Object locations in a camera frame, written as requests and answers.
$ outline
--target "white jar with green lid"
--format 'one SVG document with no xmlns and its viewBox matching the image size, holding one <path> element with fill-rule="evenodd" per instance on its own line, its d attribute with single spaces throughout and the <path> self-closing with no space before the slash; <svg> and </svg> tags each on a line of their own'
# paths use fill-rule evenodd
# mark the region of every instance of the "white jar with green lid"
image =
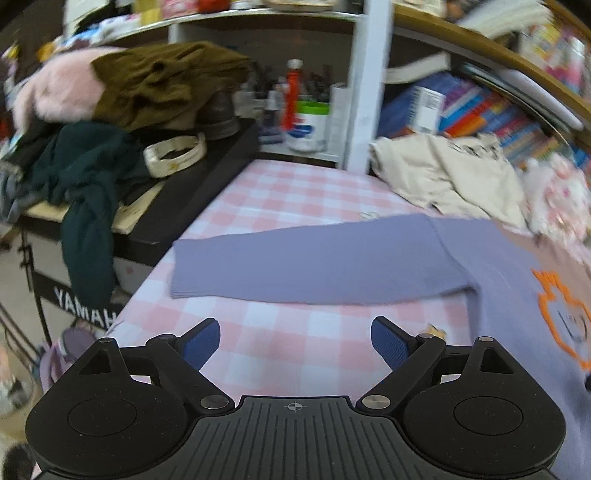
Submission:
<svg viewBox="0 0 591 480">
<path fill-rule="evenodd" d="M 321 152 L 326 149 L 326 125 L 329 104 L 298 101 L 294 128 L 285 132 L 285 143 L 299 152 Z"/>
</svg>

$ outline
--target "dark green sweater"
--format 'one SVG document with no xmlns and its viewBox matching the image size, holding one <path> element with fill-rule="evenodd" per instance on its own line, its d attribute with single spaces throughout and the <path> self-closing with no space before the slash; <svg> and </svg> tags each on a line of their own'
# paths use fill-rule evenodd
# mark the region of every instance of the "dark green sweater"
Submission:
<svg viewBox="0 0 591 480">
<path fill-rule="evenodd" d="M 141 145 L 124 130 L 77 122 L 51 140 L 25 179 L 52 205 L 70 204 L 61 224 L 62 254 L 72 289 L 89 307 L 107 305 L 115 286 L 117 184 L 149 177 Z"/>
</svg>

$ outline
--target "red bottle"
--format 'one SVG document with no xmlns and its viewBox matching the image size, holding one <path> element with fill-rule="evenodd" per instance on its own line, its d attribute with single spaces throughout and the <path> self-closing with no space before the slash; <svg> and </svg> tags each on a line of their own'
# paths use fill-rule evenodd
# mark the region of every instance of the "red bottle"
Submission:
<svg viewBox="0 0 591 480">
<path fill-rule="evenodd" d="M 287 88 L 285 95 L 285 112 L 283 114 L 283 130 L 286 132 L 294 126 L 296 117 L 296 104 L 300 95 L 301 68 L 304 63 L 300 59 L 291 59 L 287 62 Z"/>
</svg>

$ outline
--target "pink fluffy garment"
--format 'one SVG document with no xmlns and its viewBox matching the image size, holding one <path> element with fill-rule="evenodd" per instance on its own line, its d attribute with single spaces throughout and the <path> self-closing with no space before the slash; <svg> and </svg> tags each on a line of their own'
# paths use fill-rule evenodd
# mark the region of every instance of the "pink fluffy garment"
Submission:
<svg viewBox="0 0 591 480">
<path fill-rule="evenodd" d="M 33 112 L 47 122 L 91 120 L 105 85 L 92 62 L 121 48 L 97 47 L 63 53 L 48 61 L 22 87 L 14 102 L 14 125 L 25 132 Z"/>
</svg>

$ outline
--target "white strap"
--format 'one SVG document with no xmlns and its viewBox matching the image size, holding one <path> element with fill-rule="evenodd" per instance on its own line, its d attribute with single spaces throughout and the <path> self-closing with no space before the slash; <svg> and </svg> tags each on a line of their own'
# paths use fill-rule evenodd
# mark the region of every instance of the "white strap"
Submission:
<svg viewBox="0 0 591 480">
<path fill-rule="evenodd" d="M 183 155 L 174 158 L 163 158 L 173 151 L 186 150 L 187 148 L 191 150 Z M 196 164 L 205 156 L 206 152 L 205 135 L 201 132 L 199 137 L 174 137 L 150 145 L 144 150 L 144 158 L 150 176 L 161 179 Z"/>
</svg>

